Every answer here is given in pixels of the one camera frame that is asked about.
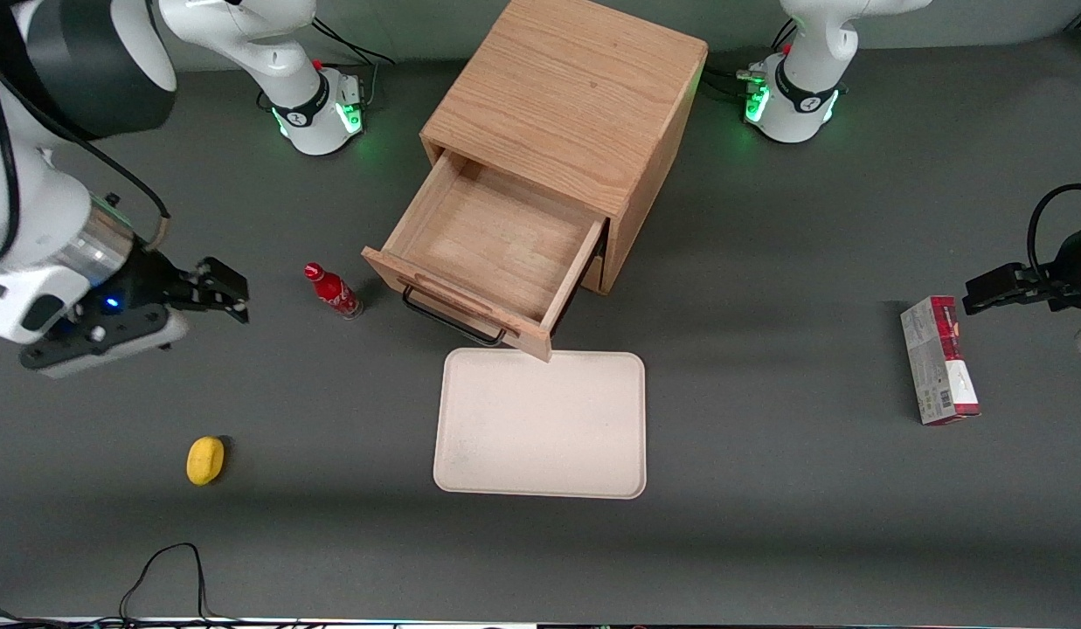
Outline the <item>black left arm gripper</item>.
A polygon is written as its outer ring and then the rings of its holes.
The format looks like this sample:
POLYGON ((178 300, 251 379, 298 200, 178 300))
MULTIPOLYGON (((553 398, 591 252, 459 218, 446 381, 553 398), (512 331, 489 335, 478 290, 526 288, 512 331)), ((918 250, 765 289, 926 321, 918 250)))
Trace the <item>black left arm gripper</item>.
POLYGON ((1026 235, 1026 253, 1036 278, 1027 278, 1023 264, 1004 264, 965 282, 962 299, 967 317, 1007 304, 1047 304, 1049 310, 1081 310, 1081 230, 1060 243, 1055 258, 1040 263, 1036 255, 1032 222, 1026 235))

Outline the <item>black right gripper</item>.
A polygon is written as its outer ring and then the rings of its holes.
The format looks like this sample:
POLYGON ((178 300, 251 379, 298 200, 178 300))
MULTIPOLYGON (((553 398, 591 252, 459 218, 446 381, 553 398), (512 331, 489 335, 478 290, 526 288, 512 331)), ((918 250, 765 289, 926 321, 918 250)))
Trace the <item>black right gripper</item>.
POLYGON ((64 314, 64 338, 122 343, 149 337, 166 329, 170 309, 217 310, 248 325, 245 276, 213 256, 197 263, 196 272, 173 266, 160 252, 134 247, 120 270, 90 287, 64 314), (205 290, 222 295, 209 297, 205 290))

